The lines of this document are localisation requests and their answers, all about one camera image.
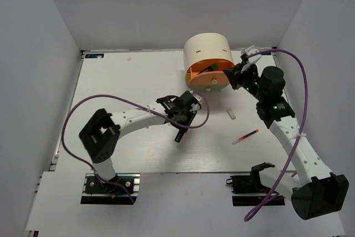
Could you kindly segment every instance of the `cable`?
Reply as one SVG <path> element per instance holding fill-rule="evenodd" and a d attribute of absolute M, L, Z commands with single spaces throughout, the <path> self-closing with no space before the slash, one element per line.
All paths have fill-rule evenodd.
<path fill-rule="evenodd" d="M 306 71 L 305 71 L 305 68 L 303 67 L 302 65 L 302 62 L 300 61 L 299 58 L 297 58 L 296 55 L 294 55 L 293 53 L 289 52 L 289 51 L 286 51 L 286 50 L 283 50 L 283 49 L 268 49 L 268 50 L 264 50 L 264 51 L 260 51 L 260 52 L 257 52 L 255 54 L 252 54 L 250 56 L 248 56 L 248 58 L 251 58 L 251 57 L 254 57 L 256 55 L 259 55 L 259 54 L 262 54 L 262 53 L 266 53 L 266 52 L 282 52 L 282 53 L 285 53 L 285 54 L 288 54 L 290 56 L 292 56 L 298 63 L 298 65 L 300 66 L 301 68 L 301 71 L 302 71 L 302 75 L 303 75 L 303 82 L 305 84 L 305 106 L 303 107 L 303 117 L 302 117 L 302 122 L 301 122 L 301 126 L 300 126 L 300 130 L 299 130 L 299 134 L 302 134 L 302 131 L 303 131 L 303 128 L 305 127 L 305 122 L 306 122 L 306 116 L 307 116 L 307 106 L 308 106 L 308 83 L 307 83 L 307 77 L 306 77 Z M 300 139 L 301 137 L 300 136 L 297 136 L 296 140 L 295 140 L 295 143 L 290 151 L 290 154 L 288 155 L 288 158 L 286 160 L 286 163 L 285 163 L 285 166 L 283 166 L 283 169 L 281 170 L 278 178 L 276 179 L 274 185 L 271 187 L 270 191 L 267 193 L 267 195 L 264 197 L 263 201 L 255 206 L 254 208 L 252 208 L 247 214 L 246 216 L 244 217 L 244 221 L 247 222 L 249 220 L 251 220 L 257 213 L 258 211 L 268 202 L 268 201 L 271 201 L 272 197 L 270 198 L 271 194 L 275 191 L 276 187 L 278 186 L 278 184 L 280 183 L 283 175 L 285 174 L 290 162 L 291 162 L 291 159 L 293 157 L 293 154 L 295 153 L 296 151 L 296 148 L 298 146 L 298 143 L 300 142 Z"/>
<path fill-rule="evenodd" d="M 206 122 L 207 122 L 207 120 L 209 119 L 209 116 L 210 116 L 210 107 L 209 107 L 209 104 L 208 104 L 206 98 L 205 98 L 202 94 L 199 94 L 199 93 L 196 93 L 196 92 L 194 92 L 194 94 L 197 94 L 197 95 L 199 95 L 200 97 L 202 97 L 202 99 L 205 101 L 206 107 L 207 107 L 206 119 L 205 119 L 205 121 L 202 122 L 200 125 L 197 125 L 197 126 L 185 126 L 185 125 L 182 125 L 182 124 L 179 124 L 179 123 L 173 121 L 172 119 L 169 119 L 168 117 L 166 117 L 166 116 L 164 116 L 164 115 L 161 115 L 160 113 L 158 113 L 158 112 L 156 112 L 156 111 L 154 111 L 154 110 L 150 110 L 150 112 L 151 112 L 152 114 L 154 114 L 154 115 L 157 115 L 157 116 L 159 116 L 159 117 L 164 118 L 166 121 L 168 121 L 168 122 L 170 122 L 170 123 L 172 123 L 172 124 L 175 124 L 175 125 L 177 125 L 177 126 L 179 126 L 179 127 L 185 128 L 185 129 L 197 129 L 197 128 L 200 128 L 200 127 L 202 127 L 203 125 L 205 125 Z M 135 103 L 133 103 L 133 102 L 131 102 L 131 101 L 128 101 L 128 100 L 126 100 L 126 99 L 123 99 L 123 98 L 120 98 L 120 97 L 116 97 L 116 96 L 114 96 L 114 95 L 110 95 L 110 94 L 96 94 L 96 95 L 91 95 L 91 96 L 86 97 L 86 98 L 84 98 L 83 100 L 79 101 L 79 103 L 76 104 L 76 105 L 69 111 L 67 117 L 65 118 L 65 121 L 64 121 L 64 124 L 63 124 L 63 128 L 62 128 L 62 132 L 61 132 L 61 134 L 60 134 L 60 140 L 62 141 L 63 148 L 64 148 L 64 150 L 65 150 L 69 155 L 71 155 L 73 158 L 78 159 L 79 161 L 81 161 L 81 162 L 85 163 L 86 165 L 88 165 L 88 166 L 91 168 L 91 170 L 94 171 L 96 177 L 97 177 L 102 183 L 107 183 L 107 184 L 111 184 L 111 185 L 115 185 L 115 186 L 121 187 L 121 188 L 127 193 L 127 195 L 128 195 L 128 197 L 129 197 L 129 199 L 131 200 L 132 204 L 134 204 L 134 200 L 133 200 L 132 196 L 130 195 L 130 193 L 128 192 L 128 190 L 126 189 L 125 186 L 123 186 L 123 185 L 121 185 L 121 184 L 119 184 L 119 183 L 114 183 L 114 182 L 112 182 L 112 181 L 108 181 L 108 180 L 103 179 L 103 178 L 97 173 L 97 171 L 95 170 L 94 166 L 93 166 L 90 162 L 88 162 L 88 161 L 86 161 L 85 159 L 83 159 L 83 158 L 81 158 L 81 157 L 78 157 L 77 155 L 73 154 L 73 153 L 68 149 L 68 147 L 67 147 L 67 145 L 66 145 L 66 143 L 65 143 L 65 141 L 64 141 L 65 129 L 67 128 L 69 119 L 70 119 L 70 117 L 73 115 L 74 111 L 75 111 L 79 106 L 81 106 L 83 103 L 85 103 L 86 101 L 91 100 L 91 99 L 94 99 L 94 98 L 111 98 L 111 99 L 115 99 L 115 100 L 118 100 L 118 101 L 121 101 L 121 102 L 130 104 L 130 105 L 133 105 L 133 106 L 135 106 L 135 107 L 137 107 L 137 108 L 139 108 L 139 109 L 142 109 L 142 110 L 144 110 L 144 111 L 147 111 L 147 112 L 148 112 L 148 108 L 147 108 L 147 107 L 143 107 L 142 105 L 135 104 Z"/>

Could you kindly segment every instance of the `red marker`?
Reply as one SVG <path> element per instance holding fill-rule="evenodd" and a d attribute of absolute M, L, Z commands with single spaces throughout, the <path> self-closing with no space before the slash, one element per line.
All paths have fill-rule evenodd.
<path fill-rule="evenodd" d="M 248 138 L 249 136 L 252 136 L 253 134 L 257 133 L 258 131 L 259 131 L 259 129 L 256 129 L 256 130 L 254 130 L 253 132 L 248 133 L 248 134 L 242 136 L 241 138 L 238 138 L 238 139 L 234 140 L 234 141 L 232 142 L 232 144 L 237 144 L 237 143 L 239 143 L 240 141 L 244 140 L 245 138 Z"/>

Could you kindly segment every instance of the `wall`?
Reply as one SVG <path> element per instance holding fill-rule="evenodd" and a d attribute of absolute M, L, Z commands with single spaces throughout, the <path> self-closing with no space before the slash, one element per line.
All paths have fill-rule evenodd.
<path fill-rule="evenodd" d="M 0 0 L 0 235 L 22 236 L 80 51 L 52 0 Z"/>
<path fill-rule="evenodd" d="M 303 0 L 279 45 L 295 52 L 309 82 L 306 130 L 317 153 L 350 189 L 339 212 L 346 236 L 355 236 L 355 0 Z M 303 82 L 295 61 L 278 55 L 286 72 L 286 92 L 298 118 L 302 115 Z"/>
<path fill-rule="evenodd" d="M 54 0 L 82 50 L 182 48 L 195 34 L 232 48 L 279 44 L 302 0 Z"/>

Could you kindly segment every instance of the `green object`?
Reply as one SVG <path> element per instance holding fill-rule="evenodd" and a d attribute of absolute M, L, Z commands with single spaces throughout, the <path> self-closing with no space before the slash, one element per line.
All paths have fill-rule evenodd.
<path fill-rule="evenodd" d="M 205 72 L 213 72 L 216 69 L 218 69 L 218 64 L 214 63 L 211 66 L 208 66 L 207 68 L 205 68 L 202 71 L 200 71 L 198 74 L 205 73 Z"/>

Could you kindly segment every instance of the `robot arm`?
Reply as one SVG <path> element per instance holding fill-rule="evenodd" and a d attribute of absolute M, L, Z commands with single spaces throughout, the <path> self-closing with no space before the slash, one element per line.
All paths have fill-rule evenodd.
<path fill-rule="evenodd" d="M 190 91 L 180 97 L 167 96 L 157 99 L 148 108 L 168 117 L 183 126 L 190 126 L 197 111 L 201 108 L 201 98 Z M 108 113 L 105 109 L 97 110 L 79 133 L 79 137 L 89 153 L 98 174 L 105 180 L 116 177 L 111 156 L 117 141 L 123 136 L 152 125 L 167 123 L 165 118 L 153 115 L 146 110 Z M 186 128 L 173 124 L 179 130 L 175 141 L 179 142 L 187 132 Z"/>
<path fill-rule="evenodd" d="M 258 116 L 290 154 L 300 126 L 294 111 L 282 97 L 286 84 L 283 71 L 269 66 L 259 77 L 255 63 L 261 56 L 256 56 L 253 61 L 248 59 L 257 52 L 255 46 L 246 49 L 241 56 L 242 62 L 224 69 L 224 73 L 234 90 L 243 87 L 258 100 Z M 333 174 L 303 134 L 292 163 L 299 179 L 284 175 L 275 191 L 292 202 L 302 219 L 341 210 L 349 183 L 344 175 Z M 251 169 L 251 183 L 257 190 L 271 188 L 279 175 L 280 171 L 274 165 L 262 163 Z"/>

